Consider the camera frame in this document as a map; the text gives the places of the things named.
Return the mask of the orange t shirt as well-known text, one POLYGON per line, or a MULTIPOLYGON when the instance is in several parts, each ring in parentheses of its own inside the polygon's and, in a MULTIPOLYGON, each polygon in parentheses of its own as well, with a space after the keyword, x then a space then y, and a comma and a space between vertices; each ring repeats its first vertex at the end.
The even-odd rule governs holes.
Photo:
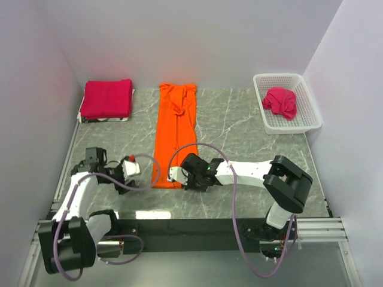
POLYGON ((188 146, 174 154, 178 148, 197 141, 196 84, 177 86, 169 83, 159 85, 159 112, 157 119, 152 181, 154 188, 179 189, 181 184, 167 180, 168 164, 179 166, 189 153, 198 153, 197 146, 188 146))

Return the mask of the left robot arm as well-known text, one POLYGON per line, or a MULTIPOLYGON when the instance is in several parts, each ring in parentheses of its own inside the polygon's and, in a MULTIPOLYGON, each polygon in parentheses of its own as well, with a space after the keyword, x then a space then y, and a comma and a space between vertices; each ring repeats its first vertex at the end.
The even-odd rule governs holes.
POLYGON ((38 231, 47 273, 82 271, 94 264, 97 244, 117 228, 112 209, 87 214, 95 191, 100 184, 113 184, 119 194, 124 194, 135 187, 131 177, 139 173, 134 155, 123 157, 116 167, 109 167, 105 149, 86 148, 84 160, 70 172, 71 183, 61 207, 38 231))

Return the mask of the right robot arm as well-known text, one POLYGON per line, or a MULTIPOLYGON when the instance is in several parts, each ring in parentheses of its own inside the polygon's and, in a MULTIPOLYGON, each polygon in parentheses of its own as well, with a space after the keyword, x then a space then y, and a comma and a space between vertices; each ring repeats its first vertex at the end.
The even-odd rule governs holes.
POLYGON ((238 162, 214 158, 210 162, 190 153, 179 167, 172 167, 171 179, 184 189, 206 191, 214 185, 237 184, 265 188, 274 199, 264 223, 250 228, 256 239, 276 240, 292 215, 303 212, 313 179, 287 157, 277 155, 271 161, 238 162))

